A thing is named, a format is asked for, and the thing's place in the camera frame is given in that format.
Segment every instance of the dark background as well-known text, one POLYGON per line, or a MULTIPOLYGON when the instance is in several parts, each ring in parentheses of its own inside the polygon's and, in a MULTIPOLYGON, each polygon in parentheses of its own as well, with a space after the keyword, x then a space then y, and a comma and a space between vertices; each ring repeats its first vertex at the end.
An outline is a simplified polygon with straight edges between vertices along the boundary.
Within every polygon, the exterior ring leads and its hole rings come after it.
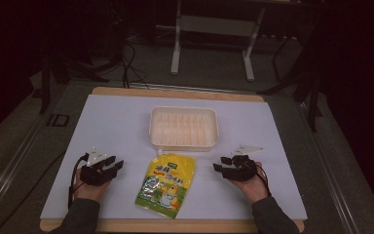
MULTIPOLYGON (((128 19, 147 37, 154 33, 151 25, 173 25, 175 1, 130 2, 128 19)), ((41 46, 48 35, 60 44, 73 42, 69 50, 78 58, 89 55, 84 37, 92 38, 77 27, 75 15, 68 14, 74 12, 73 4, 0 1, 0 123, 33 92, 29 77, 41 70, 41 46)), ((320 90, 328 96, 332 113, 374 192, 374 1, 338 2, 334 7, 307 45, 311 50, 306 58, 322 64, 320 90), (329 41, 337 46, 328 47, 329 41), (331 56, 320 56, 326 53, 331 56)), ((267 12, 261 31, 283 34, 275 26, 284 13, 267 12)))

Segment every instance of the white plastic tray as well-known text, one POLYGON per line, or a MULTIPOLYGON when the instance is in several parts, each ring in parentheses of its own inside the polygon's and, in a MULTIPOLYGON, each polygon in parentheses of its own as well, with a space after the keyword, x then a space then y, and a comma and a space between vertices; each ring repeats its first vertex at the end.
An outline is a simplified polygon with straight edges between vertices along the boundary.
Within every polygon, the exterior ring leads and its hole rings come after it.
POLYGON ((150 137, 156 149, 209 151, 218 138, 215 112, 207 108, 155 107, 150 137))

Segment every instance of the snack bag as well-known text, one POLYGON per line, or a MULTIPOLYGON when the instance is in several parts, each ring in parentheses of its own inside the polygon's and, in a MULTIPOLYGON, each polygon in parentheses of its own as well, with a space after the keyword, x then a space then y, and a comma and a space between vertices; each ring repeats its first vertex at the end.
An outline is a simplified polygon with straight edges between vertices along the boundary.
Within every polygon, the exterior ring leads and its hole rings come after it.
POLYGON ((195 159, 178 154, 160 155, 151 161, 135 203, 175 218, 193 179, 195 159))

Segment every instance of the forearm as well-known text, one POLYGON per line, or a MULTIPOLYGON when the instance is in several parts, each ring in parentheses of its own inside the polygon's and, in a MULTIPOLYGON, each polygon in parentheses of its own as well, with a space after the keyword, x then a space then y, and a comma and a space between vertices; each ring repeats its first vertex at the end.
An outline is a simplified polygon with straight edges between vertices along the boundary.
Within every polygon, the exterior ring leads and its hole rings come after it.
POLYGON ((99 203, 90 199, 75 199, 57 233, 94 234, 98 222, 99 203))
POLYGON ((296 234, 299 229, 279 207, 275 198, 268 197, 251 205, 254 222, 262 234, 296 234))

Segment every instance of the white table surface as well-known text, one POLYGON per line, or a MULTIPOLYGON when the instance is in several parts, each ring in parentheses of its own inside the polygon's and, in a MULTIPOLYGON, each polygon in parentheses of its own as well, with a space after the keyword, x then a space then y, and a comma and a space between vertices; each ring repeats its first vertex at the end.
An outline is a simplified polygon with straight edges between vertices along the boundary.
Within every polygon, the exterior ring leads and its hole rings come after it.
POLYGON ((249 156, 262 162, 283 211, 292 219, 307 219, 266 102, 97 95, 86 102, 41 218, 64 218, 73 167, 93 146, 125 161, 107 189, 99 218, 167 218, 134 203, 157 153, 148 134, 150 114, 156 106, 212 108, 217 115, 219 138, 209 152, 178 152, 197 160, 192 186, 177 218, 252 219, 242 193, 212 167, 212 163, 220 163, 221 156, 231 156, 240 144, 248 144, 265 148, 249 156))

